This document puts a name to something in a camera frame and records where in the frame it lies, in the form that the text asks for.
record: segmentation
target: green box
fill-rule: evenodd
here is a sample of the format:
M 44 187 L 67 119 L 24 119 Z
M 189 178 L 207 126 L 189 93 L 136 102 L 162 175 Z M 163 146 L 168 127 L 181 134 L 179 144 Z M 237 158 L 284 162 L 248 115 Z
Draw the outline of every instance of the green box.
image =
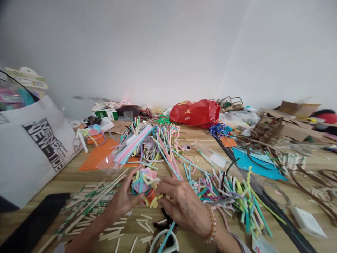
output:
M 118 120 L 118 114 L 115 109 L 103 109 L 92 113 L 92 116 L 97 118 L 108 117 L 110 120 Z

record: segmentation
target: hand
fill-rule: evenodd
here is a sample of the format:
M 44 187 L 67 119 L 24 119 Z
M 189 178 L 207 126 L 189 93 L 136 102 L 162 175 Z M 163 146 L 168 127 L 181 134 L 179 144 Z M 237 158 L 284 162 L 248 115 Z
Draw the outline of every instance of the hand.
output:
M 164 176 L 156 189 L 156 196 L 169 195 L 174 203 L 163 197 L 158 200 L 174 222 L 205 238 L 211 230 L 210 213 L 189 183 Z
M 110 201 L 109 205 L 105 208 L 104 212 L 101 214 L 110 225 L 118 221 L 122 216 L 129 212 L 141 199 L 144 197 L 144 193 L 138 194 L 133 199 L 128 199 L 128 191 L 130 190 L 130 185 L 132 177 L 139 170 L 141 166 L 138 166 L 133 171 L 131 171 L 125 178 L 123 184 L 121 185 L 119 191 L 115 194 L 113 199 Z

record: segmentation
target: finger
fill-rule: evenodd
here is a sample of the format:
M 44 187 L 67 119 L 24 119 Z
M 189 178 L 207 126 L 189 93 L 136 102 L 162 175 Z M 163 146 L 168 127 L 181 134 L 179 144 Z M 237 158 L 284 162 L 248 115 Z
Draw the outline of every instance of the finger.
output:
M 165 175 L 163 177 L 163 179 L 161 180 L 161 182 L 168 183 L 168 184 L 173 185 L 173 186 L 178 186 L 178 185 L 181 184 L 180 180 L 174 179 L 173 177 L 171 177 L 169 175 Z
M 131 205 L 131 208 L 134 207 L 135 205 L 137 205 L 143 199 L 144 196 L 145 196 L 145 194 L 141 193 L 141 194 L 138 194 L 137 196 L 135 196 L 133 199 L 131 199 L 129 201 L 130 205 Z
M 171 218 L 176 216 L 175 215 L 176 207 L 170 200 L 166 198 L 162 198 L 162 199 L 158 199 L 158 203 L 164 207 L 164 209 L 169 214 L 169 216 L 171 216 Z
M 161 181 L 156 189 L 156 197 L 163 193 L 169 195 L 171 198 L 174 198 L 175 189 L 176 186 L 172 186 L 170 184 Z
M 141 168 L 141 166 L 138 166 L 136 168 L 134 168 L 126 177 L 126 179 L 124 180 L 121 189 L 127 190 L 130 187 L 131 181 L 133 176 L 135 175 L 135 173 Z

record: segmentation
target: white tote bag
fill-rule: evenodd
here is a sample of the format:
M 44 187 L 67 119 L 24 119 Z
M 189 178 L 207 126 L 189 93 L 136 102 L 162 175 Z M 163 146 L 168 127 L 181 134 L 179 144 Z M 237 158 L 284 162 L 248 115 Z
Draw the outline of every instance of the white tote bag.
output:
M 0 196 L 18 208 L 83 149 L 49 96 L 0 112 L 0 147 Z

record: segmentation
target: white wall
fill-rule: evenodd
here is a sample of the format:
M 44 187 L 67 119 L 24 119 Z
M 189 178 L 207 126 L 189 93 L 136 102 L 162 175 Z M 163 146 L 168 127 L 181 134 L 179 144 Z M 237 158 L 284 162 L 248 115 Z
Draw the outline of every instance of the white wall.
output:
M 251 0 L 219 89 L 244 104 L 337 110 L 337 1 Z
M 171 106 L 216 98 L 249 0 L 7 0 L 0 59 L 47 77 L 67 117 L 98 97 Z

